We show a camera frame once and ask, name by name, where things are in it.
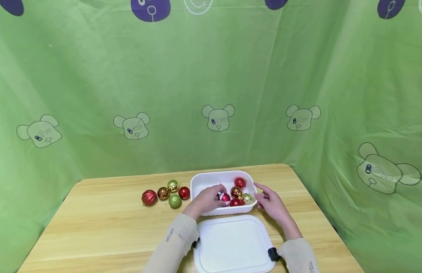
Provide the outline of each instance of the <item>green fabric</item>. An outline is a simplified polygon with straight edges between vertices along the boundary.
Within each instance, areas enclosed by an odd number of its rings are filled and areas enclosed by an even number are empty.
[[[0,0],[0,273],[81,179],[269,163],[422,272],[422,0],[146,2]]]

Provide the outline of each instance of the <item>wooden table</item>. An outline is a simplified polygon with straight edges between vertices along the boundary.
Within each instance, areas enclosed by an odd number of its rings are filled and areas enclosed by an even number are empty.
[[[291,167],[272,164],[230,169],[248,172],[254,181],[279,193],[311,243],[322,273],[363,272]],[[171,179],[189,187],[191,178],[202,172],[85,179],[77,183],[18,272],[141,272],[168,226],[190,203],[184,201],[176,210],[165,201],[143,207],[141,194],[147,189],[156,191]],[[279,247],[283,233],[275,222],[256,208],[250,214],[260,218],[272,243]],[[178,272],[196,272],[191,251]],[[272,272],[286,272],[283,263],[277,262]]]

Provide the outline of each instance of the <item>white plastic container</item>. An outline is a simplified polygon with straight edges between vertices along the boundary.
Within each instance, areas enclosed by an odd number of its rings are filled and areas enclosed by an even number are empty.
[[[193,255],[199,273],[266,273],[275,266],[266,227],[254,216],[206,220],[197,230],[200,240]]]
[[[234,179],[237,177],[242,177],[246,181],[246,187],[243,190],[243,193],[250,193],[252,196],[257,192],[257,188],[254,185],[254,181],[251,176],[243,171],[234,170],[234,171],[225,171],[225,172],[213,172],[213,173],[199,173],[191,179],[190,189],[191,196],[190,199],[193,200],[196,196],[205,188],[211,187],[218,184],[223,184],[228,194],[231,195],[231,188],[234,186]],[[219,207],[215,210],[212,210],[208,213],[203,213],[201,216],[212,216],[212,215],[229,215],[236,213],[247,213],[250,212],[253,207],[257,204],[255,200],[253,204],[237,206],[237,207]]]

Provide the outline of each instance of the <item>beige sleeve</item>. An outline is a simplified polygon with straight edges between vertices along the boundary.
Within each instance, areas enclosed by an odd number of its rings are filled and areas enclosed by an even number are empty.
[[[285,259],[289,273],[320,273],[313,249],[304,238],[286,241],[278,254]]]
[[[150,256],[143,273],[176,273],[182,258],[198,238],[196,221],[184,214],[176,216],[164,239]]]

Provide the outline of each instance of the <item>hand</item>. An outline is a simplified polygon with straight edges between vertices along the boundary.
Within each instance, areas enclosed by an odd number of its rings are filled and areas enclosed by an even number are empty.
[[[217,200],[216,196],[219,192],[226,193],[226,188],[222,184],[202,190],[199,195],[188,204],[183,213],[197,220],[202,213],[210,212],[218,207],[225,206],[225,202]]]
[[[265,210],[271,218],[275,219],[275,221],[281,225],[288,217],[289,213],[278,193],[272,191],[265,185],[258,183],[254,183],[254,185],[263,190],[260,194],[254,193],[254,196],[258,201],[258,209]]]
[[[262,193],[254,193],[255,198],[258,201],[258,209],[264,209],[271,218],[282,227],[285,238],[287,240],[301,238],[302,234],[298,228],[298,225],[288,213],[279,195],[266,187],[258,183],[254,183],[256,187],[263,190]]]

